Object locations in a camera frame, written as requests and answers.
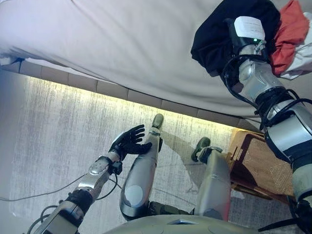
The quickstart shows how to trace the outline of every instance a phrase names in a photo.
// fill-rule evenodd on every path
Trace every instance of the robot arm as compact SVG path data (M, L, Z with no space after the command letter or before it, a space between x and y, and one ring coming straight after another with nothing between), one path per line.
M260 20L238 17L226 21L235 57L221 78L235 97L256 108L267 145L279 159L291 164L297 215L312 229L312 115L303 104L312 101L299 98L273 75ZM234 91L236 83L243 88Z
M142 141L144 125L122 133L112 144L107 156L100 156L89 168L67 199L44 220L35 234L77 234L90 206L97 200L111 174L119 175L127 154L144 154L152 146Z

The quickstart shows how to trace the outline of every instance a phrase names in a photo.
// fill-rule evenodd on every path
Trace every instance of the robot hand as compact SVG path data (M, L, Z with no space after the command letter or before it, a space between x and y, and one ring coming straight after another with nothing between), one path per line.
M114 140L109 152L116 151L120 155L120 160L123 161L127 154L140 155L145 154L149 151L152 144L138 144L142 141L142 137L145 136L144 125L139 125L130 129L127 132L121 133Z

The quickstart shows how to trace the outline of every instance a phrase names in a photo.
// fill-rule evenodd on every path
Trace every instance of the mattress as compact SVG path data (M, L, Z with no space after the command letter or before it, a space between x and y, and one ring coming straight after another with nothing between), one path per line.
M191 58L197 28L220 2L4 1L0 58L43 59L162 99L253 116L253 107L232 97L219 77L210 77ZM279 8L287 0L276 2ZM310 0L302 4L305 11L312 10ZM307 88L312 87L312 79L303 80L304 92L297 92L312 98ZM293 87L295 82L284 83Z

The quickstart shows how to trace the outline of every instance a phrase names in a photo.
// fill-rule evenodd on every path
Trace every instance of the robotic leg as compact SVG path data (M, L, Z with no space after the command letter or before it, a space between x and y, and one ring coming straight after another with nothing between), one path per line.
M162 123L163 115L157 114L145 142L145 144L152 143L152 147L146 154L137 156L123 185L120 194L120 210L127 220L148 214L157 156L162 145L160 138Z
M199 159L207 164L194 214L228 221L231 202L230 170L226 154L222 154L222 150L217 147L209 147L209 143L203 137L192 154L194 161Z

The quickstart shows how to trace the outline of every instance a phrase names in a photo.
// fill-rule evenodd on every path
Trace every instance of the black cloth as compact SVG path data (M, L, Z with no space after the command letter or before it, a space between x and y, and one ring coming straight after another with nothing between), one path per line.
M233 55L233 45L226 18L236 19L250 16L261 20L267 42L267 53L274 51L276 31L280 13L269 0L224 0L199 27L195 34L191 54L206 68L207 72L222 72L224 65Z

